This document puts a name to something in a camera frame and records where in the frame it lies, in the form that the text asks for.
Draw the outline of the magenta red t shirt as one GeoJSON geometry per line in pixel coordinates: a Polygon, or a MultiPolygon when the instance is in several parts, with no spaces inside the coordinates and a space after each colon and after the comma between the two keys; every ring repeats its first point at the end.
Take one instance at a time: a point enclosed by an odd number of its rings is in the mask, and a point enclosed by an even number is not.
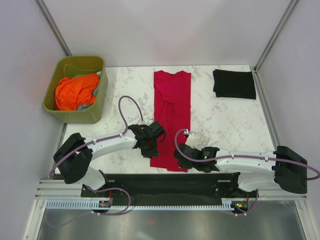
{"type": "Polygon", "coordinates": [[[150,160],[150,166],[170,172],[187,172],[174,158],[175,135],[181,129],[191,128],[192,74],[179,71],[174,74],[163,70],[153,74],[154,120],[164,128],[166,137],[158,143],[159,155],[150,160]]]}

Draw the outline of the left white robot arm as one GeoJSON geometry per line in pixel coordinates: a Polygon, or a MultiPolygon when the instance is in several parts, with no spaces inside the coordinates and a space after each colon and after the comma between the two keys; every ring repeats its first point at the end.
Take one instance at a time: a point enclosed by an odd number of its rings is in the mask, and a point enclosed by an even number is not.
{"type": "Polygon", "coordinates": [[[159,155],[158,144],[167,134],[159,122],[150,125],[127,125],[124,132],[94,137],[72,134],[53,155],[55,165],[66,184],[80,183],[87,186],[99,197],[106,196],[110,185],[101,170],[94,169],[90,163],[104,155],[122,150],[140,149],[144,158],[159,155]]]}

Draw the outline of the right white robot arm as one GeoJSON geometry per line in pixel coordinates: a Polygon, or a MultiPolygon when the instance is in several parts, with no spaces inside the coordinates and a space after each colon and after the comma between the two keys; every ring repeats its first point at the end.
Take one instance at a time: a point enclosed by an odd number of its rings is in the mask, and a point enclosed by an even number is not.
{"type": "Polygon", "coordinates": [[[278,188],[293,194],[308,192],[308,162],[286,146],[269,152],[232,152],[210,146],[199,150],[181,143],[173,156],[182,169],[231,174],[229,191],[235,197],[278,188]]]}

